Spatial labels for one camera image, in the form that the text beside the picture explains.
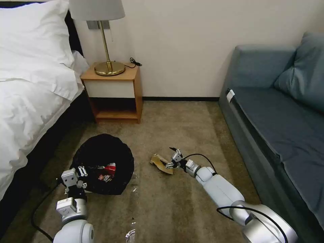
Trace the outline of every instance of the table lamp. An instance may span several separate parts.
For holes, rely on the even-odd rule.
[[[97,64],[94,71],[98,75],[113,76],[125,71],[125,65],[109,59],[102,20],[116,20],[125,17],[121,0],[70,0],[71,17],[76,20],[98,21],[107,61]]]

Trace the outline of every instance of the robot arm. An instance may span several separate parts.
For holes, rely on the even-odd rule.
[[[84,167],[79,166],[78,169],[81,177],[87,176]],[[54,243],[93,243],[93,225],[87,222],[87,197],[84,192],[87,184],[80,180],[74,168],[64,171],[61,178],[66,186],[65,193],[68,194],[68,198],[56,204],[63,227],[55,235]]]
[[[247,242],[294,243],[297,241],[298,237],[293,228],[269,207],[246,203],[239,190],[211,167],[201,167],[190,159],[184,159],[179,149],[171,149],[175,154],[166,167],[182,168],[194,177],[214,201],[217,211],[243,226],[242,233]]]

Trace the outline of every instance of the power cord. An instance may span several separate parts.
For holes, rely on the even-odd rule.
[[[193,156],[193,155],[200,155],[200,156],[204,157],[205,159],[207,159],[208,162],[210,163],[210,165],[212,166],[213,170],[215,171],[215,173],[218,174],[217,171],[215,170],[215,167],[214,167],[213,164],[211,163],[210,159],[208,159],[208,158],[207,158],[205,155],[203,155],[203,154],[190,154],[190,155],[184,157],[183,159],[186,159],[186,158],[188,158],[188,157],[190,157],[190,156]]]
[[[130,66],[125,65],[125,66],[127,66],[127,67],[129,67],[129,68],[134,68],[134,67],[136,67],[136,66],[142,66],[141,63],[135,61],[135,59],[132,58],[132,57],[129,59],[129,61],[130,61],[131,63],[135,64],[133,67],[130,67]]]
[[[223,215],[224,217],[226,217],[226,218],[228,218],[230,220],[233,220],[231,217],[228,217],[226,214],[224,214],[224,213],[221,212],[222,209],[231,209],[231,208],[233,208],[233,209],[245,209],[245,210],[249,210],[249,211],[252,211],[252,212],[261,214],[262,216],[266,217],[267,219],[269,219],[280,230],[280,232],[283,235],[283,238],[285,239],[285,243],[288,243],[288,238],[287,238],[286,234],[284,233],[284,231],[282,230],[282,228],[279,226],[279,224],[277,224],[276,221],[274,221],[271,217],[269,217],[268,215],[266,215],[263,212],[260,212],[259,210],[256,210],[256,209],[253,209],[253,208],[248,208],[248,207],[226,206],[226,207],[219,207],[219,208],[216,209],[216,211],[218,213],[220,213],[221,215]]]
[[[61,179],[57,179],[56,185],[45,195],[45,197],[37,204],[37,206],[34,208],[31,217],[30,217],[30,223],[31,226],[33,226],[37,231],[41,232],[43,235],[45,235],[51,242],[54,241],[54,239],[44,230],[42,230],[39,226],[35,224],[35,214],[37,209],[42,205],[42,203],[45,201],[45,199],[58,187],[58,185],[61,184]]]

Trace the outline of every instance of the white pillow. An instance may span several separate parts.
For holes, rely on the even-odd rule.
[[[24,79],[73,100],[77,74],[65,17],[68,2],[0,8],[0,82]]]
[[[55,0],[0,8],[0,58],[18,55],[71,67],[74,58],[64,21],[68,7],[68,2]]]

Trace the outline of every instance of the baseboard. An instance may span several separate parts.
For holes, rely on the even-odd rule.
[[[218,101],[219,97],[155,97],[143,96],[144,101]]]

